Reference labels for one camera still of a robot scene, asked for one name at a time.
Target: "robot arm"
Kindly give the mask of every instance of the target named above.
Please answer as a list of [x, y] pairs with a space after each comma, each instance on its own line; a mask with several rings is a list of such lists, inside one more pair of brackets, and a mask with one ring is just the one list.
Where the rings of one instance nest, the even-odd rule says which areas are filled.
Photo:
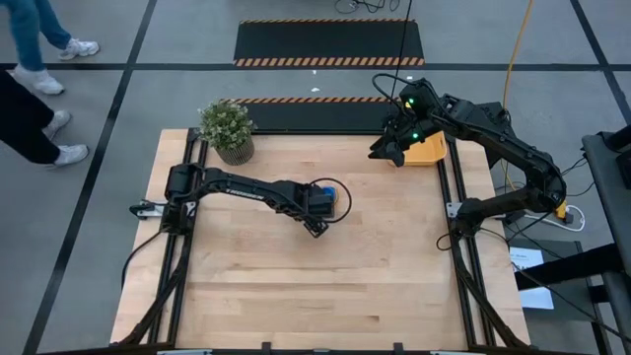
[[[191, 190], [195, 179], [201, 185]], [[196, 201], [210, 193], [229, 193], [234, 196], [264, 202], [276, 213], [283, 213], [318, 238], [328, 229], [325, 218], [333, 216], [334, 198], [314, 183], [297, 183], [289, 180], [266, 182], [249, 177], [225, 173], [217, 168], [201, 169], [193, 164], [180, 164], [171, 168], [165, 197], [168, 205], [163, 213], [162, 228], [172, 233], [185, 228], [188, 201]]]
[[392, 159], [400, 167], [403, 151], [411, 144], [443, 130], [482, 145], [491, 153], [489, 165], [503, 158], [526, 175], [526, 186], [517, 191], [483, 201], [464, 200], [454, 211], [452, 229], [457, 235], [473, 236], [488, 217], [522, 209], [551, 212], [565, 200], [565, 181], [552, 157], [515, 136], [508, 112], [497, 109], [499, 103], [475, 105], [450, 95], [438, 98], [425, 79], [407, 83], [399, 94], [404, 107], [387, 118], [384, 135], [371, 146], [369, 158]]

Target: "metal bracket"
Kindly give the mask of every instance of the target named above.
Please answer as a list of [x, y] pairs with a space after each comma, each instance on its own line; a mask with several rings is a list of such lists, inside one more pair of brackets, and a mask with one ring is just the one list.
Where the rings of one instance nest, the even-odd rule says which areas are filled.
[[448, 202], [446, 206], [447, 206], [447, 216], [449, 218], [455, 218], [457, 216], [457, 211], [460, 209], [460, 206], [462, 206], [462, 203]]
[[[186, 213], [190, 213], [195, 207], [195, 203], [195, 201], [186, 202]], [[150, 217], [162, 217], [166, 204], [167, 201], [150, 202], [143, 200], [137, 205], [130, 206], [129, 212], [140, 220], [146, 220]]]

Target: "gray floor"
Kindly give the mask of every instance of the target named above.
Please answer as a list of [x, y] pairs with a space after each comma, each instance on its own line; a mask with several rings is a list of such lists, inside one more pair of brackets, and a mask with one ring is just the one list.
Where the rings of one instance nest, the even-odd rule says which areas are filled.
[[[149, 0], [51, 1], [74, 36], [102, 44], [99, 55], [78, 62], [122, 64]], [[384, 9], [371, 15], [362, 8], [348, 17], [402, 17], [406, 4], [401, 1], [395, 13]], [[428, 63], [508, 63], [526, 4], [526, 0], [415, 1], [412, 17], [419, 24]], [[582, 0], [581, 4], [609, 63], [631, 63], [631, 3]], [[333, 0], [158, 0], [137, 62], [231, 63], [241, 20], [342, 17], [334, 12]], [[56, 63], [53, 48], [41, 41], [46, 62]], [[0, 63], [14, 63], [15, 49], [3, 11], [0, 48]], [[598, 64], [569, 0], [535, 2], [517, 62]], [[59, 142], [85, 142], [96, 149], [121, 71], [55, 70], [52, 74], [67, 92], [45, 101], [75, 114]], [[196, 109], [219, 98], [375, 95], [370, 84], [373, 74], [360, 70], [134, 71], [38, 351], [108, 344], [120, 293], [120, 269], [137, 226], [127, 207], [144, 195], [161, 129], [197, 125]], [[500, 101], [505, 79], [502, 71], [419, 70], [403, 75], [425, 76], [439, 93], [474, 102]], [[615, 78], [631, 95], [631, 73], [616, 72]], [[313, 93], [315, 87], [320, 91]], [[581, 156], [583, 135], [625, 124], [600, 71], [515, 72], [508, 108], [518, 135], [550, 152], [561, 168]], [[3, 354], [23, 351], [90, 163], [47, 171], [0, 145]], [[494, 169], [493, 175], [497, 185], [503, 183], [500, 170]], [[512, 176], [521, 179], [517, 171]], [[573, 171], [567, 176], [569, 193], [583, 190], [591, 181], [587, 167]], [[580, 241], [584, 249], [609, 243], [596, 191], [570, 202], [587, 215], [582, 233], [536, 226], [530, 235]], [[612, 322], [608, 310], [603, 311]], [[533, 343], [544, 349], [596, 351], [586, 322], [528, 318], [528, 330]]]

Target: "black pants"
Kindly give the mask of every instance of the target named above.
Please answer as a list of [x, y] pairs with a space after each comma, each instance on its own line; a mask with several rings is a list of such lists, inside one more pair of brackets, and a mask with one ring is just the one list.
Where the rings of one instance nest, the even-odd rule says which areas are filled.
[[52, 164], [59, 149], [41, 130], [54, 112], [40, 99], [0, 70], [0, 140], [29, 161]]

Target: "sneaker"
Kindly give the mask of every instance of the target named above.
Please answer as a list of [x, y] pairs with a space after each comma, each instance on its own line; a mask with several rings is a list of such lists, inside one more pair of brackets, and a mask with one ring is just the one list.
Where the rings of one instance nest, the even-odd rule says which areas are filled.
[[59, 157], [57, 157], [57, 160], [53, 163], [53, 166], [56, 168], [79, 163], [86, 159], [90, 152], [85, 144], [57, 146], [57, 148], [59, 148]]
[[46, 69], [34, 72], [18, 64], [13, 73], [20, 81], [28, 83], [44, 94], [59, 95], [63, 92], [63, 86], [55, 78], [51, 77]]
[[67, 110], [56, 111], [50, 123], [48, 123], [48, 125], [41, 131], [46, 137], [48, 137], [48, 140], [52, 140], [52, 138], [55, 137], [55, 134], [57, 134], [57, 131], [68, 124], [70, 118], [72, 118], [72, 114], [70, 114]]
[[99, 51], [99, 44], [93, 41], [80, 41], [76, 38], [70, 39], [66, 49], [59, 53], [59, 59], [70, 60], [77, 55], [88, 56], [95, 55]]

